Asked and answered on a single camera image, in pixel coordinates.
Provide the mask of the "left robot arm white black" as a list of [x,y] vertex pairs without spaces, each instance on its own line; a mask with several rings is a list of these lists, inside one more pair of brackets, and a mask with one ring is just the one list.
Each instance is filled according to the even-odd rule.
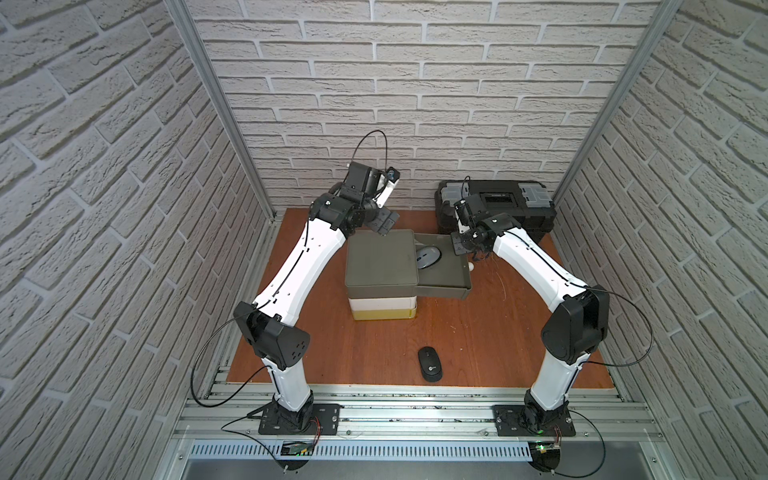
[[311,203],[303,231],[278,273],[252,302],[235,308],[243,337],[270,374],[275,401],[299,423],[312,404],[303,368],[310,335],[296,326],[304,302],[357,229],[385,235],[394,226],[399,215],[386,202],[399,180],[393,167],[381,171],[351,162],[344,179]]

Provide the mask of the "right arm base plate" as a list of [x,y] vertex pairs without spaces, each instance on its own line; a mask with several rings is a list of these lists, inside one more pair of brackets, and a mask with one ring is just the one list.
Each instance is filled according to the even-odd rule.
[[536,403],[494,405],[492,413],[500,437],[576,435],[568,402],[554,410],[542,410]]

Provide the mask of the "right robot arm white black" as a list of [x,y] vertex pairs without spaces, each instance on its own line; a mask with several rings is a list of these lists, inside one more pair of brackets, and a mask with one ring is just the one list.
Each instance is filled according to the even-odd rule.
[[506,212],[493,213],[478,194],[454,204],[458,254],[494,254],[524,279],[550,312],[541,330],[545,348],[538,376],[528,389],[529,423],[559,415],[582,366],[608,333],[609,294],[559,265]]

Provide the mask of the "grey computer mouse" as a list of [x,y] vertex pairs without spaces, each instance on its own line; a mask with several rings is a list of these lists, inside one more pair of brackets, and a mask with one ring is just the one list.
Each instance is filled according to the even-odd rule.
[[436,264],[442,257],[441,250],[433,245],[421,246],[416,250],[416,267],[424,270]]

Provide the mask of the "three-drawer storage box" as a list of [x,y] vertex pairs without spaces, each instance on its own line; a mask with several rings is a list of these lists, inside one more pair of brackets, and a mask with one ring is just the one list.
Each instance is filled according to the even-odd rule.
[[[416,250],[433,245],[441,259],[424,270]],[[356,321],[412,319],[422,297],[464,300],[472,289],[467,257],[454,254],[450,236],[392,230],[363,231],[346,243],[345,287]]]

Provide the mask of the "black computer mouse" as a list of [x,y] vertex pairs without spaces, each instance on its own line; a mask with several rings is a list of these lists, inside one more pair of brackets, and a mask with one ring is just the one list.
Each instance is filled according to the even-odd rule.
[[423,379],[435,383],[443,378],[441,360],[436,350],[431,346],[425,346],[418,350],[417,358]]

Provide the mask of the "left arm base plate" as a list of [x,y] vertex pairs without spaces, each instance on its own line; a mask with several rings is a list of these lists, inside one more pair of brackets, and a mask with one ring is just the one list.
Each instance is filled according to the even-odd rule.
[[315,435],[335,436],[338,431],[340,404],[314,403],[305,405],[299,411],[290,411],[277,402],[270,402],[261,411],[258,428],[260,435],[289,436]]

